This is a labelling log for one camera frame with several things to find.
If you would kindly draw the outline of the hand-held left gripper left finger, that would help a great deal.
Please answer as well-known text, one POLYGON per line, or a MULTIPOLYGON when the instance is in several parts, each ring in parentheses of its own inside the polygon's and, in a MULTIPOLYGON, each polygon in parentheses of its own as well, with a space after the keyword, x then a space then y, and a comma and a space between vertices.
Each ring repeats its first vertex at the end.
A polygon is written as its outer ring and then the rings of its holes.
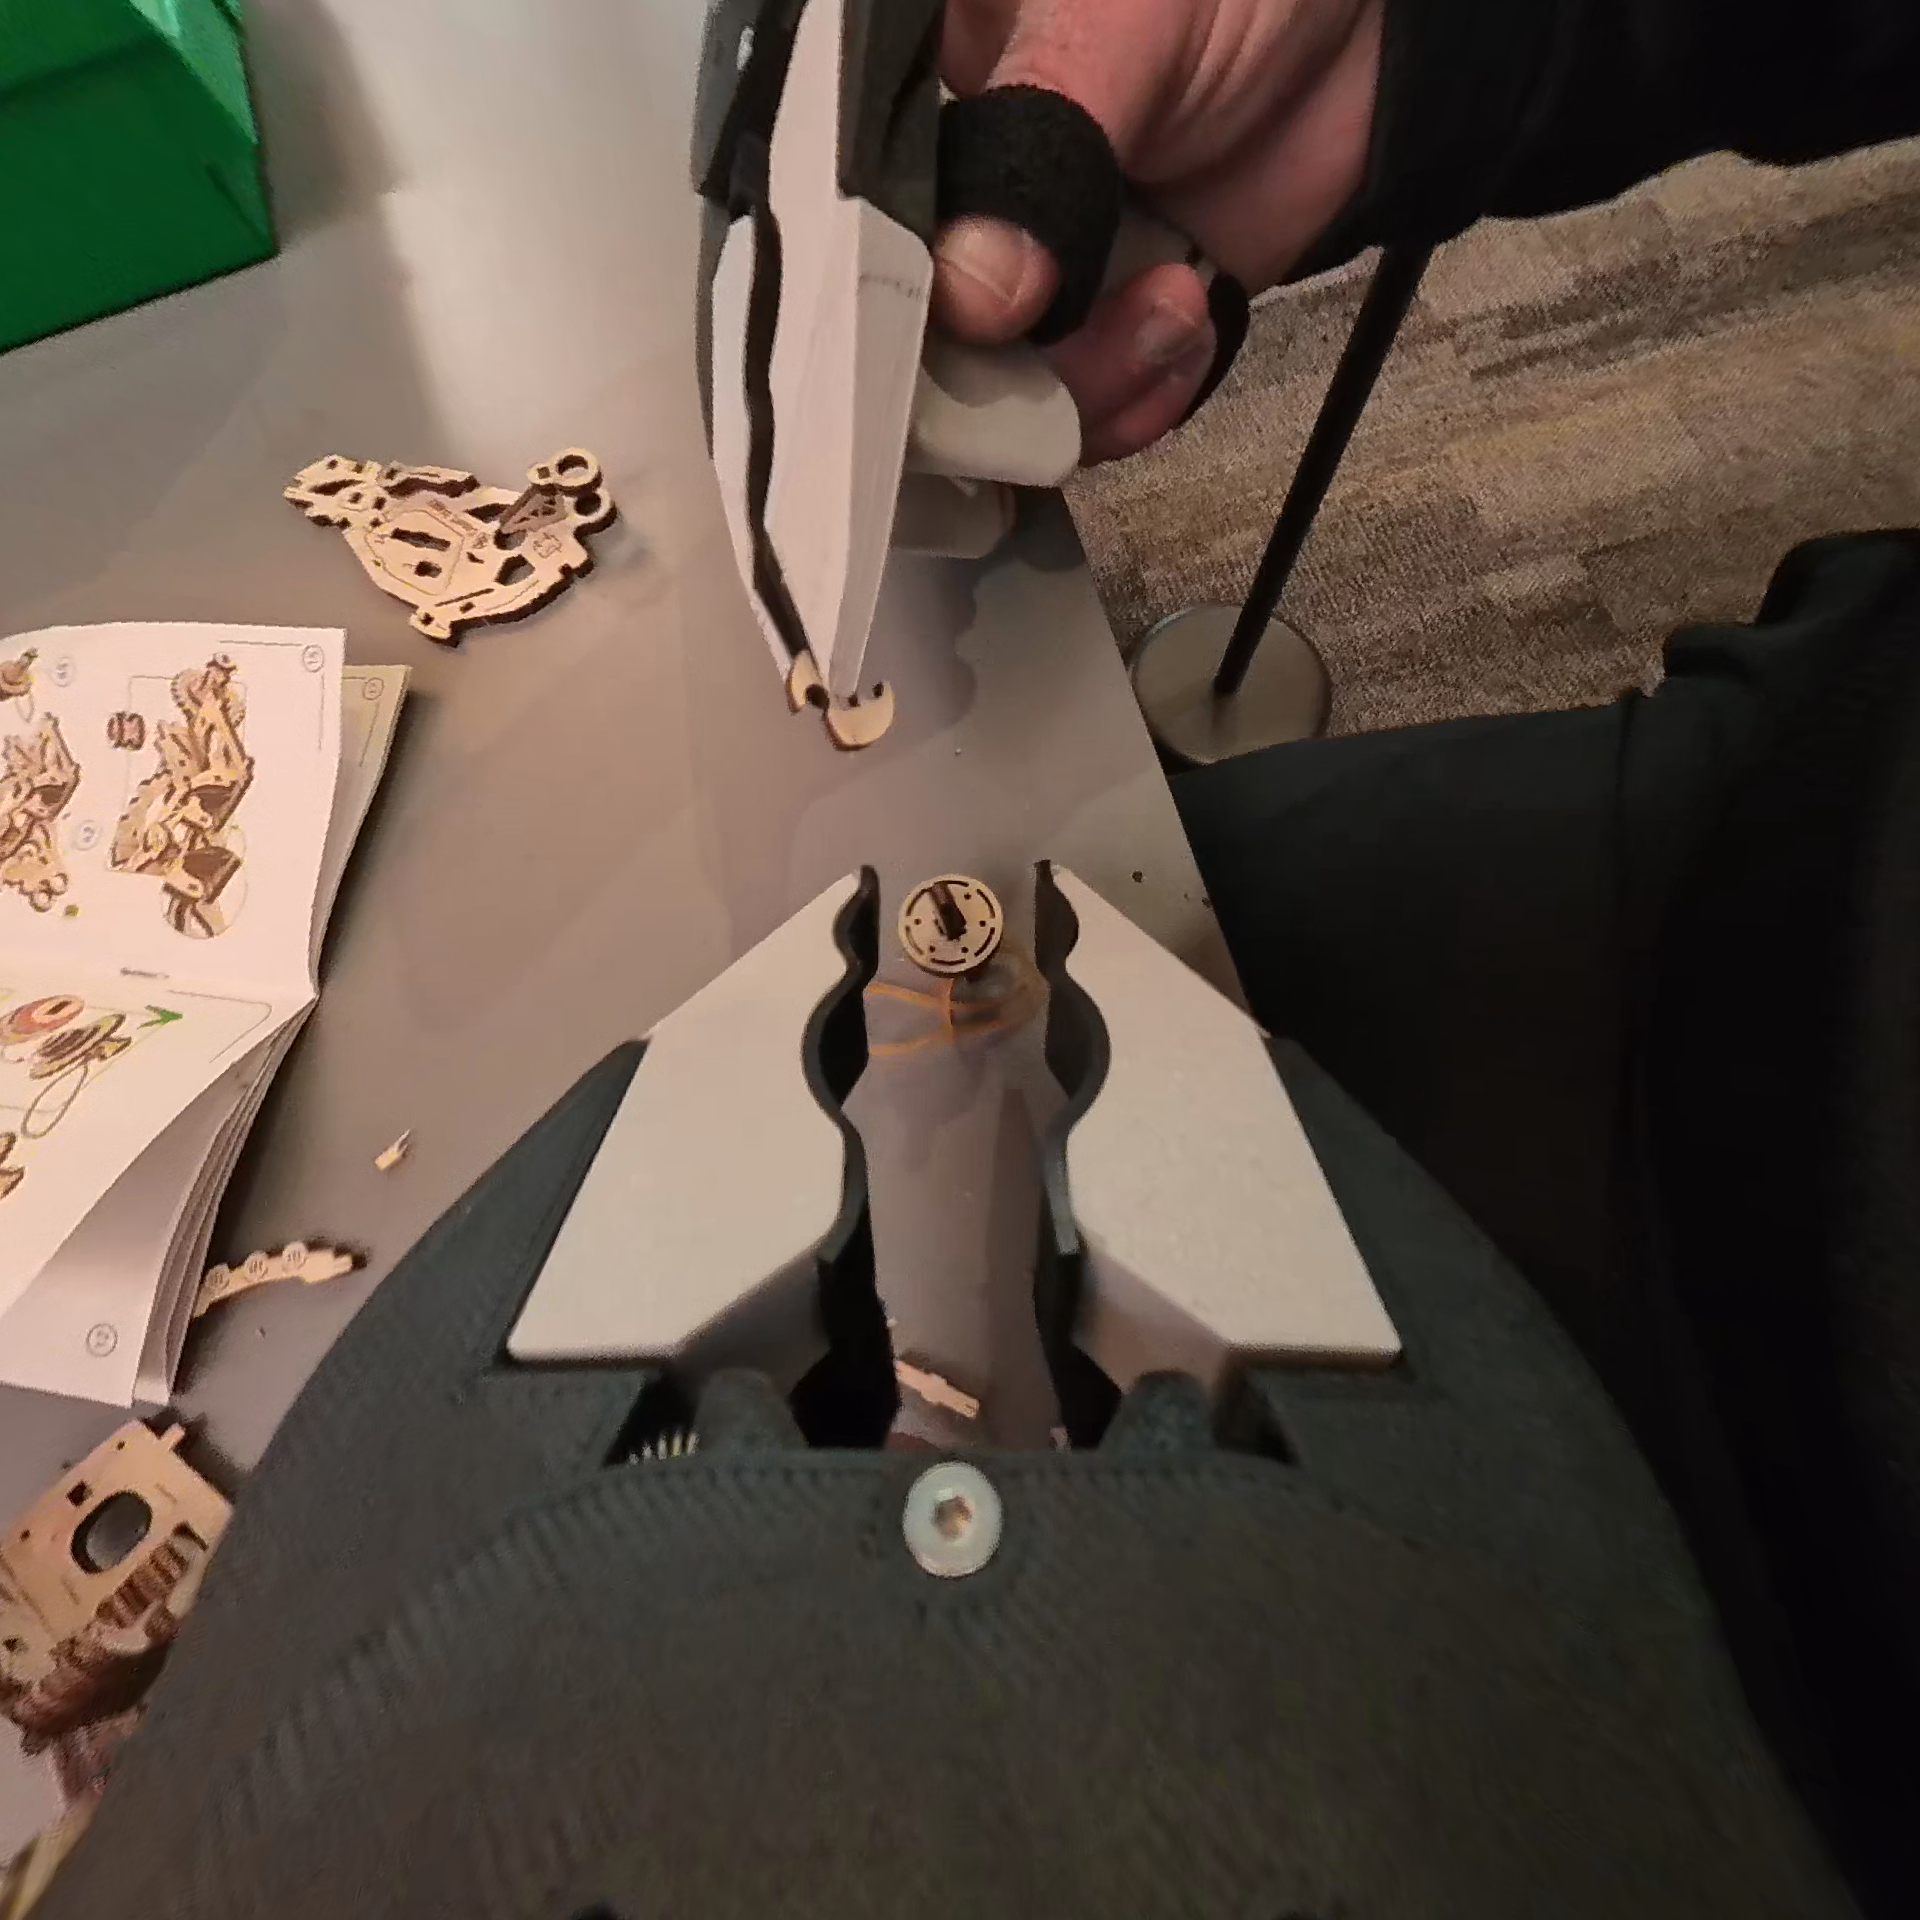
POLYGON ((867 1062, 878 875, 856 869, 660 1020, 508 1332, 525 1364, 878 1361, 867 1062))

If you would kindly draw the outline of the person's right hand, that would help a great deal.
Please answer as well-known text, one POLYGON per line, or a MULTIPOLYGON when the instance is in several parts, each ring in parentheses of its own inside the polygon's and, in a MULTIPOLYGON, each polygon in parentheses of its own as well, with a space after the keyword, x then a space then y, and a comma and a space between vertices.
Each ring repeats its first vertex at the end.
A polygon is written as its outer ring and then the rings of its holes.
MULTIPOLYGON (((1030 87, 1086 111, 1138 196, 1249 297, 1304 269, 1360 190, 1379 90, 1379 2, 957 2, 942 81, 1030 87)), ((1201 273, 1159 263, 1043 348, 1079 464, 1129 459, 1197 406, 1217 357, 1201 273)))

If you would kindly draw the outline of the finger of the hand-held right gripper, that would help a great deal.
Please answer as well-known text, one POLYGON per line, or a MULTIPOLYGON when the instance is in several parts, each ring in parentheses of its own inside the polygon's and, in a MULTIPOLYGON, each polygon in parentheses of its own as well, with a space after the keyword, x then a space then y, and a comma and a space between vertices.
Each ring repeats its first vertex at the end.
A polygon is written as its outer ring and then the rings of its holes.
POLYGON ((707 451, 734 569, 780 681, 813 684, 803 623, 766 529, 778 261, 763 258, 759 228, 761 222, 725 222, 707 277, 707 451))
POLYGON ((771 130, 780 304, 761 526, 801 635, 794 708, 872 698, 861 664, 889 562, 914 406, 930 248, 843 190, 848 5, 799 12, 771 130))

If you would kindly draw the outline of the green plastic bin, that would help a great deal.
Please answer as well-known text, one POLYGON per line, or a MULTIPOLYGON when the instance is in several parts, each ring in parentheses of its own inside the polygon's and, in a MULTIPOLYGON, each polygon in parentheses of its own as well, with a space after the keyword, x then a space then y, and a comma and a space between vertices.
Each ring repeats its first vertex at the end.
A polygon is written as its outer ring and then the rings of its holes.
POLYGON ((239 2, 1 6, 1 351, 278 253, 239 2))

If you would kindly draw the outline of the wooden chassis assembly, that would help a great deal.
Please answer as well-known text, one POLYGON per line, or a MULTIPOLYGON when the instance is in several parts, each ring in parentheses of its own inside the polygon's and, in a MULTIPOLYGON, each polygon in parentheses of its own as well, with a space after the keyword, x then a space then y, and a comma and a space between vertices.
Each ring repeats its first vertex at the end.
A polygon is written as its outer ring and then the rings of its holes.
POLYGON ((281 501, 340 532, 369 585, 444 649, 550 605, 592 571, 592 541, 617 516, 599 460, 582 446, 534 462, 516 488, 328 454, 299 469, 281 501))

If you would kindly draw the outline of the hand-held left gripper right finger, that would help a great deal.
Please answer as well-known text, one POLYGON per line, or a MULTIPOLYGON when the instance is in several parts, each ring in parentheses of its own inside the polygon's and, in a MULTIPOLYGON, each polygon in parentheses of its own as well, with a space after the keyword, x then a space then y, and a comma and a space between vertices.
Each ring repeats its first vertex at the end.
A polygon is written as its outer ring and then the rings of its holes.
POLYGON ((1034 869, 1043 1062, 1034 1317, 1063 1414, 1177 1374, 1402 1361, 1268 1037, 1086 880, 1034 869))

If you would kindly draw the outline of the toothed wooden strip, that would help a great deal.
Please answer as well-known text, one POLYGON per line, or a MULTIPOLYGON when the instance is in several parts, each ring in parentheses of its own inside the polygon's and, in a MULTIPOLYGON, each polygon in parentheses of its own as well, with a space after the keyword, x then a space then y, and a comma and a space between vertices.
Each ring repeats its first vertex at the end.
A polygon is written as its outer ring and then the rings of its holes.
POLYGON ((194 1292, 187 1322, 246 1294, 278 1284, 320 1286, 344 1281, 361 1271, 368 1257, 354 1247, 288 1241, 268 1250, 253 1250, 241 1260, 223 1260, 207 1266, 194 1292))

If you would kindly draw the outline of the black metal table leg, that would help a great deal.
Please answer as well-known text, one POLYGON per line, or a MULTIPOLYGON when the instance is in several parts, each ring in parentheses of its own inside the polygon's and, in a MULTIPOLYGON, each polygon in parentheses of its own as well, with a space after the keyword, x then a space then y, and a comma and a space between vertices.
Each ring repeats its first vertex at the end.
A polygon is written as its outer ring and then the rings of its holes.
POLYGON ((1170 613, 1126 657, 1166 768, 1214 766, 1326 730, 1327 664, 1284 618, 1281 601, 1429 261, 1429 248, 1379 253, 1242 601, 1170 613))

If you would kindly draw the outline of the white instruction booklet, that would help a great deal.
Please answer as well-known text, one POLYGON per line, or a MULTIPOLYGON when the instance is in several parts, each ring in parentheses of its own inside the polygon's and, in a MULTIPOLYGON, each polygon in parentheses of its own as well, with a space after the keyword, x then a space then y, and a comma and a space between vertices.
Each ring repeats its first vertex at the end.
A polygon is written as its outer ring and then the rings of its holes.
POLYGON ((169 1397, 410 683, 346 649, 210 623, 3 640, 8 1386, 169 1397))

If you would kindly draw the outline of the wooden wheel axle assembly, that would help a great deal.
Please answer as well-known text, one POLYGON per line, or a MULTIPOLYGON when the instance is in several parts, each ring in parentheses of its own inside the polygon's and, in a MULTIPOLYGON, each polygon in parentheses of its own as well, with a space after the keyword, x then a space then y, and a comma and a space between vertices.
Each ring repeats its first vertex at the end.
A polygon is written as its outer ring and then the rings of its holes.
POLYGON ((895 947, 911 977, 876 977, 864 992, 876 1065, 1000 1044, 1043 1013, 1043 977, 977 877, 910 889, 895 912, 895 947))

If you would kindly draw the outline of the small curved wooden piece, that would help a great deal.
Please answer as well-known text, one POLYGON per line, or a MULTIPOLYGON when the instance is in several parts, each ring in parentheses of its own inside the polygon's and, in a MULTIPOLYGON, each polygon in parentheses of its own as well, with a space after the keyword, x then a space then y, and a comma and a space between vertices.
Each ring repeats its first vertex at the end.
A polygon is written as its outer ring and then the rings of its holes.
POLYGON ((843 754, 872 748, 894 725, 897 714, 895 690, 889 683, 836 696, 809 651, 791 657, 783 675, 783 696, 790 713, 811 714, 823 729, 828 742, 843 754))

